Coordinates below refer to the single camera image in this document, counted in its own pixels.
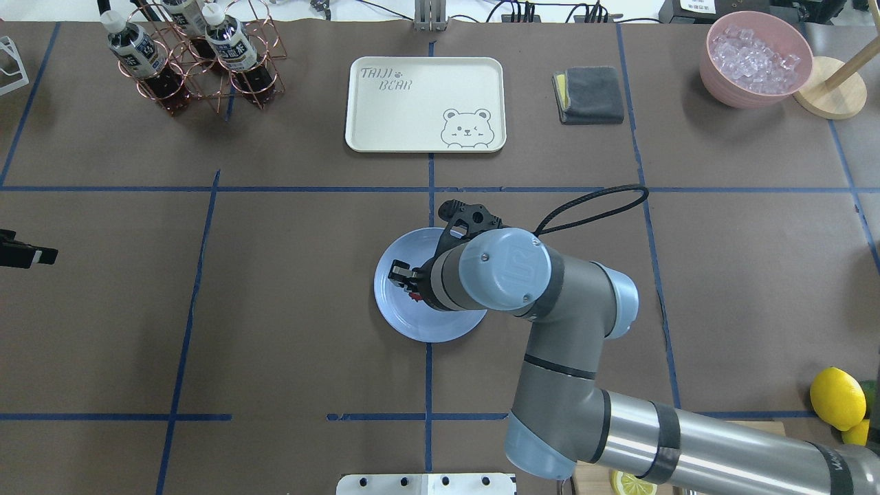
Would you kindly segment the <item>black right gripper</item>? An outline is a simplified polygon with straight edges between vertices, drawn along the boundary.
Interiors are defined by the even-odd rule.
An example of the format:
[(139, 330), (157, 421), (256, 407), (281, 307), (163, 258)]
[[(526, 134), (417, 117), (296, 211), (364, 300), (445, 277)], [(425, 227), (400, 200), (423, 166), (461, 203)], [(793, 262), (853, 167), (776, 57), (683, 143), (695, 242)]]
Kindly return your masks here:
[(437, 241), (433, 256), (420, 267), (412, 267), (399, 259), (392, 260), (388, 279), (399, 288), (412, 289), (412, 292), (420, 294), (422, 301), (419, 302), (429, 307), (461, 307), (461, 302), (452, 296), (464, 295), (464, 289), (449, 292), (444, 287), (444, 262), (441, 257), (484, 232), (503, 228), (504, 223), (482, 204), (468, 204), (456, 199), (444, 201), (438, 207), (438, 217), (446, 222), (446, 227)]

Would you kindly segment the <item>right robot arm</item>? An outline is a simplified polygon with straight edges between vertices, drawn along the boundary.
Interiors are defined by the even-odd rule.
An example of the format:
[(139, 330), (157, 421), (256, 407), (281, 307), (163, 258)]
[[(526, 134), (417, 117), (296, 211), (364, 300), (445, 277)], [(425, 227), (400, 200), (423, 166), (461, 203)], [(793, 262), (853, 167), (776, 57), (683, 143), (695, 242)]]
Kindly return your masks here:
[(604, 341), (628, 332), (639, 294), (626, 274), (565, 256), (480, 204), (445, 201), (420, 267), (387, 278), (440, 312), (493, 310), (531, 323), (505, 454), (563, 480), (583, 461), (706, 494), (877, 494), (878, 447), (828, 448), (600, 388)]

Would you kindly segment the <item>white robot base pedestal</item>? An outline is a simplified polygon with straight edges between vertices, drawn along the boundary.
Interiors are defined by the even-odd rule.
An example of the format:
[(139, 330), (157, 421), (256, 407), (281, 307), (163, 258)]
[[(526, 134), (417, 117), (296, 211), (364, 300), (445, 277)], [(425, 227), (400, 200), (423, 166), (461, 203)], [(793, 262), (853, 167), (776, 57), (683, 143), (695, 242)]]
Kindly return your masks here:
[(336, 494), (516, 494), (516, 476), (500, 472), (345, 475)]

